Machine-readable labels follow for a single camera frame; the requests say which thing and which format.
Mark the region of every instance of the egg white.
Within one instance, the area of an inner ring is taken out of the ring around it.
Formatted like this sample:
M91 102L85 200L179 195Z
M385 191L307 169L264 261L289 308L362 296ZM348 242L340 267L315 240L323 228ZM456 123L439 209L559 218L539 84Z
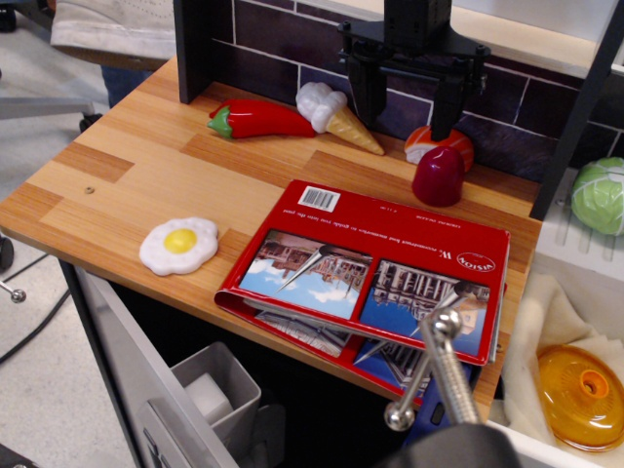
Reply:
M184 253L173 253L165 247L165 239L178 229L195 233L195 245ZM197 270L212 258L218 248L216 224L200 217L171 219L155 227L140 246L138 256L143 264L159 276L172 273L184 275Z

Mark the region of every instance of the red chili pepper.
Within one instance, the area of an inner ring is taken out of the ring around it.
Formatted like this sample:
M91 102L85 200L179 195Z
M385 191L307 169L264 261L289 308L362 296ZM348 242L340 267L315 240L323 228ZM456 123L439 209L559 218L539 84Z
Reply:
M211 114L208 127L223 137L243 138L260 135L313 137L310 122L280 104L255 99L229 99Z

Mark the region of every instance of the gray floor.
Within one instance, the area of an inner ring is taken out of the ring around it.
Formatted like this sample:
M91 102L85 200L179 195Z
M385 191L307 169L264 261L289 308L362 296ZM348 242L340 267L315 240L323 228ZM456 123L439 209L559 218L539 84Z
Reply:
M48 33L27 19L19 18L16 32L0 34L0 69L0 98L87 98L97 112L107 110L99 68L53 50ZM0 200L79 135L81 118L0 120ZM42 255L20 242L14 245L14 266L0 279ZM0 355L34 330L66 289L50 256L11 286L26 290L28 297L14 304L0 292ZM0 366L0 444L42 468L134 466L71 298L33 341Z

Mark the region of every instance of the cable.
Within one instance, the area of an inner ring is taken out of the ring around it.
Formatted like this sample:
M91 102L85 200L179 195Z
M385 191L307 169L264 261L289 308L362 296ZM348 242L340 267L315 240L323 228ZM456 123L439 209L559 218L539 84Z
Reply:
M50 323L50 321L54 318L54 316L57 315L57 312L59 312L60 307L65 303L68 297L69 297L69 290L65 291L62 297L55 304L52 311L50 311L48 316L45 319L43 319L43 322L41 322L41 324L39 324L39 326L35 330L31 331L26 338L24 338L22 341L16 344L13 348L11 348L4 356L0 357L0 366L2 366L6 361L8 361L18 351L20 351L21 348L23 348L26 344L28 344L32 340L32 338L34 338L37 334L39 334L39 332Z
M5 278L4 280L0 280L3 283L8 283L11 280L13 280L16 276L20 275L21 273L23 273L24 271L26 271L28 268L30 268L33 265L36 265L37 263L39 263L41 260L43 260L46 256L48 256L48 253L44 253L43 255L41 255L39 258L37 258L36 260L32 260L30 263L28 263L26 266L24 266L21 270L16 271L13 275Z
M11 281L15 277L17 277L18 275L20 275L21 273L26 271L31 266L34 266L37 263L39 263L41 260L43 260L47 256L48 256L48 254L44 253L39 258L31 261L26 266L24 266L22 269L18 270L13 275L7 277L6 279L4 279L2 281L4 283L7 283L7 282ZM2 366L5 362L7 362L9 359L11 359L11 357L13 357L18 351L20 351L21 348L23 348L26 344L28 344L35 336L37 336L37 334L39 334L41 332L42 329L44 329L50 323L50 321L54 318L54 316L57 315L57 312L59 312L60 307L65 303L65 301L67 300L68 297L69 297L69 290L67 290L62 295L62 297L57 301L57 303L55 304L53 309L50 311L50 313L46 316L45 319L43 319L43 321L39 324L39 326L35 330L31 331L22 341L20 341L13 348L11 348L7 353L5 353L2 357L0 357L0 366Z

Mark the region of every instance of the green pepper stem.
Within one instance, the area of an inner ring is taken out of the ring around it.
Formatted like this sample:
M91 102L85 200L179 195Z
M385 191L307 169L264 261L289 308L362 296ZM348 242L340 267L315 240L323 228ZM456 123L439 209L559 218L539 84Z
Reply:
M227 105L219 110L216 116L208 123L208 127L213 129L222 137L232 138L232 127L227 123L230 116L230 106Z

